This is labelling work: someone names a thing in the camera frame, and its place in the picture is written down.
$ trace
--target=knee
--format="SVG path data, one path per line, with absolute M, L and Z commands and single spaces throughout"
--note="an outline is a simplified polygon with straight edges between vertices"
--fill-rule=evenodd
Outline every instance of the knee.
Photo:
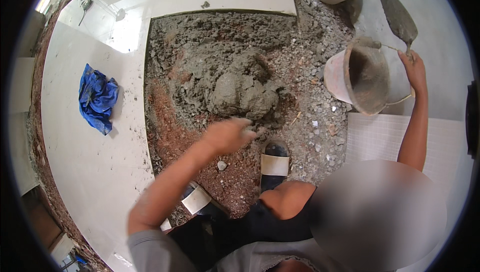
M 273 190 L 264 191 L 259 199 L 280 220 L 295 217 L 315 192 L 315 185 L 303 181 L 286 181 Z

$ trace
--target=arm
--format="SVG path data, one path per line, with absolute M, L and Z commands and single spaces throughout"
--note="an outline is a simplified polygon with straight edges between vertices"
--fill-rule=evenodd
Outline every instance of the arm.
M 157 176 L 141 195 L 129 214 L 128 235 L 159 229 L 180 201 L 189 181 L 203 167 L 219 155 L 237 151 L 255 137 L 255 132 L 244 131 L 250 123 L 248 119 L 232 118 L 209 126 L 200 141 Z
M 412 116 L 403 137 L 397 162 L 423 170 L 427 155 L 427 130 L 428 130 L 428 91 L 425 77 L 425 66 L 420 56 L 412 51 L 413 63 L 405 53 L 398 52 L 405 65 L 406 75 L 415 90 L 415 105 Z

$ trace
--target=foot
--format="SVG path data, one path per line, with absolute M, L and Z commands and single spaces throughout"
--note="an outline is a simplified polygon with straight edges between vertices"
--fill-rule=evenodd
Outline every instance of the foot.
M 195 182 L 190 182 L 189 185 L 187 186 L 187 188 L 185 189 L 185 192 L 183 192 L 182 196 L 181 196 L 181 200 L 183 202 L 183 200 L 185 200 L 188 196 L 190 196 L 190 194 L 193 193 L 193 191 L 199 187 L 199 185 Z M 197 214 L 197 215 L 209 215 L 213 220 L 222 220 L 222 219 L 228 219 L 229 217 L 229 214 L 227 212 L 227 210 L 222 207 L 219 203 L 217 203 L 215 200 L 213 200 L 211 197 L 210 197 L 210 201 L 208 202 L 208 204 L 206 204 L 205 206 L 203 206 L 201 209 L 199 209 L 198 211 L 196 212 L 191 212 L 190 213 L 193 215 L 193 214 Z
M 287 144 L 283 141 L 272 140 L 265 146 L 263 151 L 265 155 L 288 157 L 289 149 Z M 279 175 L 261 175 L 260 178 L 260 189 L 261 192 L 266 190 L 273 190 L 276 186 L 281 184 L 285 180 L 286 176 Z

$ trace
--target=forearm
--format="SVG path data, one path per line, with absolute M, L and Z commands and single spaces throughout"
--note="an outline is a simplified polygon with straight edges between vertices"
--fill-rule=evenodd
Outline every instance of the forearm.
M 130 211 L 128 234 L 158 229 L 179 202 L 188 183 L 215 156 L 211 146 L 199 141 L 159 174 Z
M 423 170 L 427 155 L 428 92 L 417 92 L 410 122 L 403 137 L 397 162 Z

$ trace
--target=trowel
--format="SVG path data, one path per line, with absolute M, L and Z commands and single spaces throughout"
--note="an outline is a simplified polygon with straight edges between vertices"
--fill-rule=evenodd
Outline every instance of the trowel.
M 409 12 L 400 0 L 380 0 L 388 25 L 393 34 L 406 44 L 406 56 L 413 62 L 410 47 L 419 34 L 417 26 Z M 411 88 L 411 95 L 415 97 L 415 90 Z

